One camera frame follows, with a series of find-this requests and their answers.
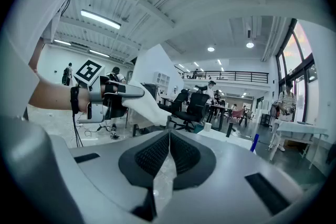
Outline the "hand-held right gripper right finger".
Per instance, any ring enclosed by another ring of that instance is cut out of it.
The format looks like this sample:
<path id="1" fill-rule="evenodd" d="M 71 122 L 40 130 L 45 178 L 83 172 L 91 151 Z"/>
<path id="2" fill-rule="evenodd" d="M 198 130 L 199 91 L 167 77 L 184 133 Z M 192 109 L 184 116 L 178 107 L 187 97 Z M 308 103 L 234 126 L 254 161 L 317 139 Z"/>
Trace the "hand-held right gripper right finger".
<path id="1" fill-rule="evenodd" d="M 250 150 L 210 137 L 179 132 L 208 147 L 216 157 L 215 169 L 200 186 L 177 190 L 157 217 L 157 223 L 266 223 L 273 214 L 246 177 L 260 174 L 293 204 L 302 189 L 286 173 Z"/>

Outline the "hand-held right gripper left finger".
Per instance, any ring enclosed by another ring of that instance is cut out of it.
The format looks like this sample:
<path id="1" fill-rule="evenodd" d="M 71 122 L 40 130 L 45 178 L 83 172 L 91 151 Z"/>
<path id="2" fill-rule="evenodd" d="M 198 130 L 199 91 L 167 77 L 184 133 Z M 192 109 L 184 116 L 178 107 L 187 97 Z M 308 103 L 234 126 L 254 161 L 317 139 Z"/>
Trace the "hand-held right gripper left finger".
<path id="1" fill-rule="evenodd" d="M 157 131 L 70 152 L 108 199 L 141 219 L 153 221 L 171 196 L 171 181 L 163 174 L 169 149 L 169 133 Z"/>

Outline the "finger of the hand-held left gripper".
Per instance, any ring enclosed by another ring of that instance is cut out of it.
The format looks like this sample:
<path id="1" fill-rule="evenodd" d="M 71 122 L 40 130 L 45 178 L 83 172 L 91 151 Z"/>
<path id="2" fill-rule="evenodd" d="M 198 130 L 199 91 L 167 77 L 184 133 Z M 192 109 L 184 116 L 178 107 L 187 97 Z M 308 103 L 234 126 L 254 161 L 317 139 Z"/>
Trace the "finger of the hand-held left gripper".
<path id="1" fill-rule="evenodd" d="M 144 96 L 144 90 L 124 83 L 107 81 L 105 83 L 104 96 L 107 97 L 112 95 L 122 98 L 140 98 Z"/>

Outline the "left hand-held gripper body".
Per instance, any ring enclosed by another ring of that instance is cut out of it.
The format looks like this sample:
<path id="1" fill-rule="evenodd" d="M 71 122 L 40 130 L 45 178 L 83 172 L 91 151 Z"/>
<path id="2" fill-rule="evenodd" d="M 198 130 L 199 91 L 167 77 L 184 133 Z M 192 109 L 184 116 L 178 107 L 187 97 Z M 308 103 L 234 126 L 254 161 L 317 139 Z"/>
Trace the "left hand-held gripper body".
<path id="1" fill-rule="evenodd" d="M 78 86 L 89 91 L 90 102 L 87 105 L 87 117 L 80 119 L 80 124 L 101 123 L 104 120 L 106 109 L 101 96 L 100 76 L 105 65 L 93 59 L 87 59 L 74 73 Z"/>

